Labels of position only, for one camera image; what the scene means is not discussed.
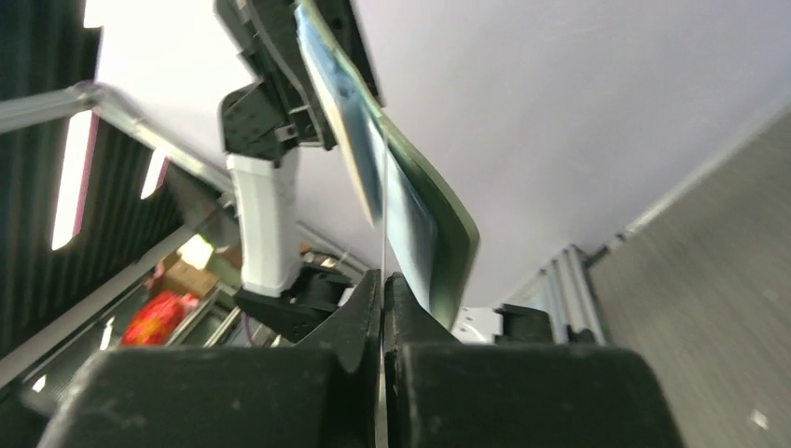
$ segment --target red object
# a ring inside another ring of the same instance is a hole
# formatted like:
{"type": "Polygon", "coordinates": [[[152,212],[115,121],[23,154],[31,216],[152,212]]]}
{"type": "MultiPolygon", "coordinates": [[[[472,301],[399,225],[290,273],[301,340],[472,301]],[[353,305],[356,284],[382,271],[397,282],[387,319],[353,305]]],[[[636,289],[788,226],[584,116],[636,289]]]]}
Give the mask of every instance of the red object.
{"type": "Polygon", "coordinates": [[[137,312],[126,328],[121,345],[162,345],[184,317],[198,306],[191,294],[164,291],[137,312]]]}

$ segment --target metal rod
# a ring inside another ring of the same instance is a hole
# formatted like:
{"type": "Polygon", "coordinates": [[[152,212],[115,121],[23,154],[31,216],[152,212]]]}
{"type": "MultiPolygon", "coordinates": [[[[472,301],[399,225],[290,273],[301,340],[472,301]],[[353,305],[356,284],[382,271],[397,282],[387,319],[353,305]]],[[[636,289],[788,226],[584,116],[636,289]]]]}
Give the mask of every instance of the metal rod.
{"type": "Polygon", "coordinates": [[[47,357],[47,353],[55,345],[61,341],[72,342],[75,338],[70,338],[70,335],[79,331],[79,327],[85,321],[99,315],[105,306],[122,295],[129,285],[139,285],[140,279],[162,257],[173,252],[194,234],[193,231],[186,227],[173,232],[164,241],[146,252],[136,264],[127,267],[101,285],[79,304],[75,305],[74,308],[60,316],[45,329],[39,331],[33,338],[20,345],[16,350],[7,354],[6,357],[0,359],[0,389],[22,375],[28,378],[28,369],[31,366],[34,366],[34,369],[38,369],[41,365],[41,359],[46,359],[46,362],[52,360],[52,357],[47,357]]]}
{"type": "Polygon", "coordinates": [[[203,345],[204,347],[213,347],[217,345],[217,342],[225,336],[228,331],[230,330],[231,326],[239,320],[239,315],[242,313],[242,310],[239,307],[234,308],[231,310],[230,313],[226,316],[223,322],[220,324],[219,327],[215,330],[212,336],[206,341],[203,345]]]}
{"type": "Polygon", "coordinates": [[[229,287],[228,285],[226,285],[224,283],[218,283],[217,284],[217,289],[219,289],[219,291],[222,292],[223,294],[226,294],[226,295],[231,296],[231,297],[236,295],[236,293],[238,292],[236,289],[234,289],[232,287],[229,287]]]}
{"type": "Polygon", "coordinates": [[[552,333],[555,343],[568,343],[568,334],[565,326],[569,324],[569,317],[566,312],[566,303],[563,300],[561,285],[558,279],[557,266],[555,260],[551,261],[544,274],[547,293],[551,297],[552,310],[549,315],[552,317],[552,333]]]}
{"type": "Polygon", "coordinates": [[[585,273],[582,271],[582,260],[579,258],[579,252],[576,247],[573,246],[566,249],[566,251],[569,254],[571,274],[576,283],[577,296],[579,297],[580,305],[585,315],[588,317],[588,328],[593,331],[593,334],[596,336],[596,343],[604,344],[604,332],[599,322],[599,314],[593,306],[593,296],[590,295],[588,282],[585,280],[585,273]]]}
{"type": "Polygon", "coordinates": [[[568,253],[563,250],[554,260],[554,264],[557,266],[556,273],[558,275],[558,282],[561,286],[560,298],[565,307],[568,323],[571,324],[572,329],[575,331],[585,329],[588,327],[588,322],[579,303],[579,295],[577,294],[576,285],[570,272],[571,263],[569,262],[568,253]]]}
{"type": "Polygon", "coordinates": [[[66,351],[66,349],[71,347],[74,343],[79,341],[80,338],[85,335],[85,333],[91,331],[92,329],[96,329],[96,326],[99,323],[104,321],[109,315],[111,315],[114,311],[116,311],[116,308],[118,308],[122,303],[126,302],[127,300],[131,299],[135,294],[137,294],[138,291],[140,291],[140,288],[142,288],[142,287],[143,287],[143,285],[141,285],[141,284],[138,284],[135,287],[133,287],[131,291],[127,292],[124,295],[123,298],[121,298],[120,300],[116,301],[108,310],[106,310],[104,313],[102,313],[102,315],[96,317],[96,320],[93,322],[92,325],[86,326],[78,334],[76,334],[73,338],[71,338],[67,343],[65,343],[62,347],[60,347],[58,350],[56,350],[55,353],[53,353],[52,355],[48,356],[47,359],[42,361],[40,364],[38,364],[38,366],[36,366],[33,370],[31,370],[28,374],[26,374],[24,376],[24,378],[22,378],[22,381],[23,382],[27,382],[31,378],[37,376],[42,370],[44,370],[49,365],[50,362],[52,362],[61,353],[66,351]]]}
{"type": "Polygon", "coordinates": [[[90,92],[82,89],[81,85],[7,100],[0,103],[0,133],[71,117],[90,109],[90,106],[90,92]]]}
{"type": "Polygon", "coordinates": [[[168,159],[175,162],[191,175],[212,185],[220,193],[233,194],[230,176],[202,160],[197,151],[187,149],[188,145],[159,129],[142,112],[126,101],[111,88],[96,84],[93,96],[93,111],[102,119],[156,151],[162,151],[168,159]]]}
{"type": "Polygon", "coordinates": [[[200,305],[198,305],[198,309],[190,313],[186,319],[181,321],[181,323],[176,327],[171,334],[171,337],[168,338],[168,342],[165,345],[178,345],[184,338],[188,336],[188,334],[195,329],[198,325],[198,322],[203,319],[206,314],[208,314],[209,310],[212,309],[214,306],[215,301],[217,299],[217,289],[215,289],[208,298],[204,299],[200,305]]]}

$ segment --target flexible sheet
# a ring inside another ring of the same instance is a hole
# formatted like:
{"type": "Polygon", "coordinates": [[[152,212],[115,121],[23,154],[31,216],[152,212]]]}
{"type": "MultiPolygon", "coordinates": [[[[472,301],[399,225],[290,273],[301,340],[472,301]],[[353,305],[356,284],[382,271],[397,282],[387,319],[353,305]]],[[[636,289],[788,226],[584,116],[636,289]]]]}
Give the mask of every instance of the flexible sheet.
{"type": "MultiPolygon", "coordinates": [[[[789,103],[782,0],[354,2],[385,111],[480,230],[465,301],[591,251],[789,103]]],[[[97,78],[225,166],[217,109],[251,81],[211,0],[114,3],[97,78]]],[[[377,265],[340,151],[304,151],[299,217],[377,265]]]]}
{"type": "Polygon", "coordinates": [[[322,108],[347,159],[350,176],[358,183],[371,224],[386,217],[387,224],[382,226],[401,271],[418,303],[430,309],[437,225],[387,147],[388,132],[377,120],[376,110],[367,105],[365,87],[344,70],[338,60],[341,56],[326,42],[328,34],[319,29],[323,24],[316,23],[321,19],[307,8],[300,6],[296,11],[299,44],[322,108]]]}

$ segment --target metal railing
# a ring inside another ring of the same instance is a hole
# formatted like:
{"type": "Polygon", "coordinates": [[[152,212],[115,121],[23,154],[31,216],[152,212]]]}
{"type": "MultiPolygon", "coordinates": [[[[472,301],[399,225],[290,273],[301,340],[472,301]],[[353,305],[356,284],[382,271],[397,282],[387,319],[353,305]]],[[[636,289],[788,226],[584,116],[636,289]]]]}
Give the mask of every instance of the metal railing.
{"type": "MultiPolygon", "coordinates": [[[[62,91],[4,101],[0,103],[0,133],[71,117],[86,110],[91,110],[146,147],[162,151],[186,172],[213,186],[223,195],[222,205],[233,201],[233,183],[225,170],[203,160],[198,151],[163,131],[122,95],[101,83],[85,81],[62,91]]],[[[298,230],[302,240],[317,250],[338,255],[346,252],[302,223],[298,224],[298,230]]],[[[360,276],[370,269],[367,263],[351,254],[347,254],[343,262],[360,276]]]]}

